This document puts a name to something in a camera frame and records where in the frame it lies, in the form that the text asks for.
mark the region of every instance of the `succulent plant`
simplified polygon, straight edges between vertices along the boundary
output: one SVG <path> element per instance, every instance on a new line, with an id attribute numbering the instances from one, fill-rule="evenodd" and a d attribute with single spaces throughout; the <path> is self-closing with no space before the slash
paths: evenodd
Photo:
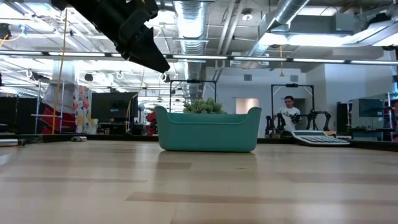
<path id="1" fill-rule="evenodd" d="M 221 103 L 215 103 L 214 99 L 195 100 L 191 105 L 184 104 L 184 113 L 201 113 L 201 114 L 226 114 Z"/>

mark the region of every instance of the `white wall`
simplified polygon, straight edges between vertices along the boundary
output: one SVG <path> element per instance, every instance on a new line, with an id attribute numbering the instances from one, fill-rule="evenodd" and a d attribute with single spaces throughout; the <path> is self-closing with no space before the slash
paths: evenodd
<path id="1" fill-rule="evenodd" d="M 336 127 L 337 102 L 366 96 L 365 67 L 360 65 L 325 65 L 326 75 L 326 110 L 332 114 L 329 128 Z"/>
<path id="2" fill-rule="evenodd" d="M 206 70 L 207 79 L 213 77 L 211 69 Z M 243 74 L 251 74 L 252 81 L 243 81 Z M 226 68 L 217 84 L 218 101 L 223 104 L 223 110 L 229 114 L 236 112 L 236 98 L 257 98 L 262 108 L 259 125 L 259 138 L 263 138 L 266 129 L 266 116 L 271 115 L 271 84 L 290 83 L 290 75 L 298 75 L 298 83 L 305 84 L 306 74 L 299 69 L 285 69 L 285 77 L 280 76 L 280 70 L 252 69 L 244 71 L 240 68 Z M 292 95 L 295 98 L 307 98 L 308 93 L 303 88 L 282 87 L 274 96 L 274 110 L 284 106 L 283 98 Z M 205 88 L 204 98 L 213 98 L 214 92 Z"/>
<path id="3" fill-rule="evenodd" d="M 326 75 L 325 75 L 325 65 L 319 65 L 313 70 L 307 73 L 307 84 L 314 85 L 314 95 L 315 95 L 315 110 L 323 111 L 327 109 L 326 103 Z M 307 108 L 312 108 L 311 96 L 308 96 Z M 325 124 L 325 118 L 319 116 L 316 120 L 317 124 L 323 126 Z"/>
<path id="4" fill-rule="evenodd" d="M 385 52 L 378 60 L 395 59 Z M 315 109 L 332 114 L 331 130 L 336 130 L 337 102 L 394 91 L 391 67 L 379 65 L 320 65 L 307 73 L 307 84 L 315 85 Z M 322 128 L 325 117 L 320 115 L 317 124 Z"/>
<path id="5" fill-rule="evenodd" d="M 236 114 L 247 114 L 253 107 L 260 106 L 259 99 L 256 98 L 237 98 Z"/>
<path id="6" fill-rule="evenodd" d="M 395 60 L 395 52 L 384 52 L 378 60 Z M 396 67 L 367 65 L 364 66 L 366 75 L 366 95 L 374 96 L 387 92 L 394 92 L 392 74 L 397 74 Z"/>

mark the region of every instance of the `white t-shirt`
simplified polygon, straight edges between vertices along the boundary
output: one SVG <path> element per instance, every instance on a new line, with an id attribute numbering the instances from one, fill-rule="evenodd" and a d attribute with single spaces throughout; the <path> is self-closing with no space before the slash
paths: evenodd
<path id="1" fill-rule="evenodd" d="M 300 110 L 293 107 L 293 108 L 281 108 L 279 109 L 279 112 L 281 113 L 283 118 L 285 119 L 286 127 L 285 130 L 287 131 L 295 131 L 296 130 L 296 124 L 293 123 L 292 118 L 289 117 L 289 115 L 295 115 L 300 114 Z"/>

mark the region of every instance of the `man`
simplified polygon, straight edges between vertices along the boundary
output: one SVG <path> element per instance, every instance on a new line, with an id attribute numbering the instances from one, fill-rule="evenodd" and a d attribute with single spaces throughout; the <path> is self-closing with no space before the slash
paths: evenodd
<path id="1" fill-rule="evenodd" d="M 294 107 L 294 98 L 293 96 L 285 97 L 285 105 L 286 107 L 279 109 L 278 113 L 281 113 L 283 118 L 285 119 L 285 130 L 287 131 L 295 131 L 296 124 L 293 123 L 291 116 L 295 114 L 300 114 L 300 110 Z"/>

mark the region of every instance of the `doorway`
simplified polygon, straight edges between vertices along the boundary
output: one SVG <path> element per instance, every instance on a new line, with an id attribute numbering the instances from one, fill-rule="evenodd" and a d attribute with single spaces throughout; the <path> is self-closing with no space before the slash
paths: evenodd
<path id="1" fill-rule="evenodd" d="M 247 114 L 252 107 L 260 107 L 260 101 L 257 98 L 237 98 L 236 114 Z"/>

